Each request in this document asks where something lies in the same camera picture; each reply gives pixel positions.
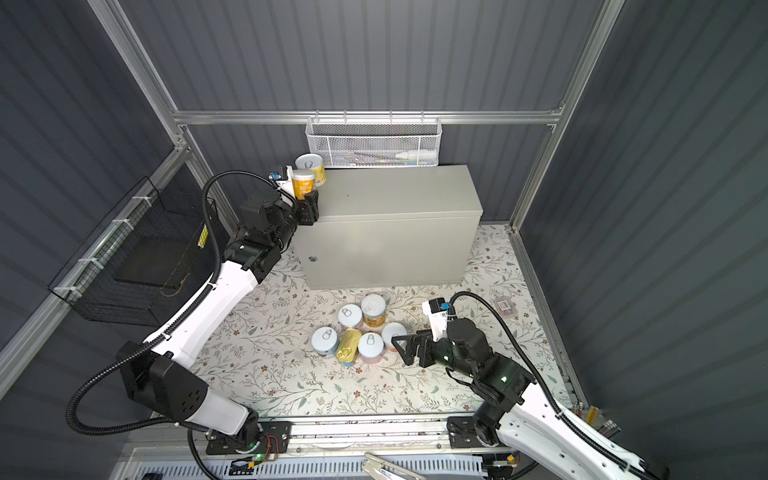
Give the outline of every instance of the gray metal cabinet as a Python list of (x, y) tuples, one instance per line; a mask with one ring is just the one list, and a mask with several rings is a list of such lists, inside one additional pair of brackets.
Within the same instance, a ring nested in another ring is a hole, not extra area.
[(313, 290), (459, 283), (482, 207), (465, 165), (329, 170), (293, 245)]

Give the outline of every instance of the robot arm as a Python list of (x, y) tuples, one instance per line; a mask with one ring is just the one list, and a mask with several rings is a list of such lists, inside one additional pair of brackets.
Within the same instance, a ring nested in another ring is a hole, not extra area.
[[(457, 293), (454, 299), (463, 295), (474, 296)], [(598, 434), (554, 400), (538, 372), (530, 373), (514, 360), (493, 352), (485, 334), (470, 319), (456, 319), (443, 299), (431, 304), (449, 311), (448, 322), (432, 325), (439, 335), (433, 335), (432, 329), (420, 330), (392, 341), (406, 365), (418, 357), (422, 368), (438, 363), (449, 376), (458, 372), (472, 379), (471, 383), (454, 380), (484, 400), (473, 415), (474, 433), (483, 443), (516, 448), (568, 480), (655, 478), (645, 471), (640, 457)], [(493, 312), (490, 305), (486, 307)], [(528, 365), (525, 353), (518, 352)], [(449, 423), (451, 432), (464, 429)]]
[[(153, 345), (151, 350), (131, 358), (141, 346), (126, 343), (118, 352), (131, 399), (176, 422), (220, 432), (237, 450), (248, 450), (258, 441), (258, 415), (210, 388), (188, 369), (227, 314), (266, 278), (297, 226), (317, 220), (316, 191), (303, 200), (292, 200), (294, 205), (284, 201), (284, 191), (293, 198), (290, 174), (290, 167), (277, 168), (270, 174), (270, 184), (255, 190), (255, 195), (240, 206), (243, 225), (224, 251), (218, 278), (214, 282), (209, 277), (176, 315), (147, 337), (144, 345)], [(178, 319), (183, 322), (169, 328)]]

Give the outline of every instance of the cabinet door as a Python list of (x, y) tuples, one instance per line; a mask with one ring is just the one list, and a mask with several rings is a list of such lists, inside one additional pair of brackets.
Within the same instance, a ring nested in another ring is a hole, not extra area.
[(313, 290), (459, 283), (478, 222), (479, 217), (318, 222), (299, 227), (293, 245)]

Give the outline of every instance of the tin can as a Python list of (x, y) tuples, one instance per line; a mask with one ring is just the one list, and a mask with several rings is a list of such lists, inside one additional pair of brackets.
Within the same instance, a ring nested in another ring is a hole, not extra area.
[(354, 303), (341, 307), (338, 317), (339, 323), (344, 328), (358, 329), (362, 327), (362, 310)]
[(360, 342), (362, 332), (358, 329), (346, 329), (344, 336), (341, 337), (339, 349), (336, 351), (336, 358), (344, 366), (352, 366), (357, 358), (357, 345)]
[(384, 355), (384, 340), (378, 333), (368, 332), (360, 337), (357, 351), (363, 363), (378, 363)]
[(339, 336), (329, 326), (321, 326), (312, 334), (312, 348), (320, 356), (336, 355), (339, 348)]
[(315, 187), (326, 182), (326, 169), (323, 166), (323, 157), (318, 154), (304, 154), (296, 159), (296, 167), (310, 170), (315, 174)]
[(296, 199), (304, 200), (304, 195), (315, 188), (315, 174), (309, 170), (294, 170), (292, 182)]
[(403, 325), (395, 322), (387, 323), (384, 325), (384, 329), (382, 330), (382, 339), (384, 340), (384, 345), (388, 351), (397, 352), (395, 343), (392, 341), (392, 337), (401, 335), (408, 335), (408, 331)]
[(386, 321), (386, 313), (384, 313), (386, 310), (386, 300), (384, 300), (383, 296), (376, 295), (375, 293), (366, 296), (366, 298), (362, 299), (360, 308), (362, 309), (362, 319), (365, 320), (369, 327), (376, 328), (384, 325)]

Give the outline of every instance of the table surface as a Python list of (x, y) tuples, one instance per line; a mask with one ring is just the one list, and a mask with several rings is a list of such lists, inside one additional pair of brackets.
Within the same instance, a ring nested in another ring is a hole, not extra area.
[[(502, 225), (480, 226), (467, 270), (459, 285), (397, 286), (354, 290), (309, 290), (293, 250), (283, 255), (267, 279), (237, 304), (200, 351), (192, 372), (212, 387), (261, 416), (357, 415), (405, 412), (474, 411), (482, 401), (451, 380), (441, 366), (405, 366), (386, 353), (377, 364), (359, 359), (345, 367), (318, 356), (310, 337), (320, 326), (343, 329), (339, 308), (369, 293), (387, 301), (387, 320), (413, 333), (429, 328), (421, 304), (471, 290), (487, 301), (509, 296), (518, 315), (508, 324), (539, 368), (555, 398), (570, 405), (558, 367), (539, 322), (528, 288)], [(521, 363), (490, 312), (474, 299), (457, 301), (458, 315), (473, 319), (486, 332), (494, 351)], [(363, 331), (380, 331), (367, 329)]]

